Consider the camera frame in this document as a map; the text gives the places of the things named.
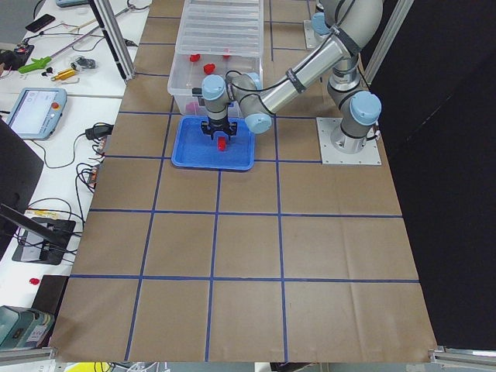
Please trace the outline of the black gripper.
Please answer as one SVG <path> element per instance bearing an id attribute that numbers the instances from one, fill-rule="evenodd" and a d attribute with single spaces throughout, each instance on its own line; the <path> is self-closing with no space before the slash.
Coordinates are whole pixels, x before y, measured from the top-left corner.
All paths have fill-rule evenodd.
<path id="1" fill-rule="evenodd" d="M 237 134 L 237 122 L 231 122 L 228 118 L 212 119 L 201 122 L 201 130 L 205 135 L 210 135 L 214 139 L 215 132 L 225 133 L 229 139 Z"/>

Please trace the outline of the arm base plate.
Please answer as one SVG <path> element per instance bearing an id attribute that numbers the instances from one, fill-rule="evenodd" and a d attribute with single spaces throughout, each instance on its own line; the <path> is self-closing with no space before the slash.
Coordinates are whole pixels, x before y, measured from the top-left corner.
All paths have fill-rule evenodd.
<path id="1" fill-rule="evenodd" d="M 341 130 L 341 118 L 317 117 L 317 132 L 321 161 L 324 165 L 337 166 L 380 166 L 381 156 L 374 130 L 362 139 L 354 139 L 345 135 Z"/>
<path id="2" fill-rule="evenodd" d="M 322 41 L 326 38 L 326 35 L 319 35 L 312 27 L 311 20 L 305 20 L 303 22 L 304 34 L 305 34 L 305 45 L 307 50 L 314 50 L 318 47 Z"/>

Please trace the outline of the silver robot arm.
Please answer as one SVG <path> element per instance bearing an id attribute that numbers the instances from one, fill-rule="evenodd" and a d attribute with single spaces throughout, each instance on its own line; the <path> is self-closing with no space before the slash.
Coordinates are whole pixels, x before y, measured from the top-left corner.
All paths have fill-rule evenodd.
<path id="1" fill-rule="evenodd" d="M 205 135 L 223 132 L 234 136 L 236 124 L 228 119 L 228 107 L 237 102 L 248 129 L 255 134 L 272 126 L 273 116 L 329 72 L 327 89 L 342 113 L 332 131 L 332 145 L 340 152 L 355 154 L 368 141 L 370 128 L 381 114 L 380 99 L 360 86 L 358 57 L 377 31 L 383 14 L 381 1 L 323 1 L 315 14 L 314 30 L 323 38 L 316 49 L 277 83 L 262 88 L 254 73 L 228 71 L 204 78 L 201 96 L 208 118 L 201 123 Z"/>
<path id="2" fill-rule="evenodd" d="M 315 14 L 312 16 L 312 28 L 320 36 L 328 35 L 331 26 L 339 25 L 341 8 L 344 1 L 319 1 L 315 2 Z"/>

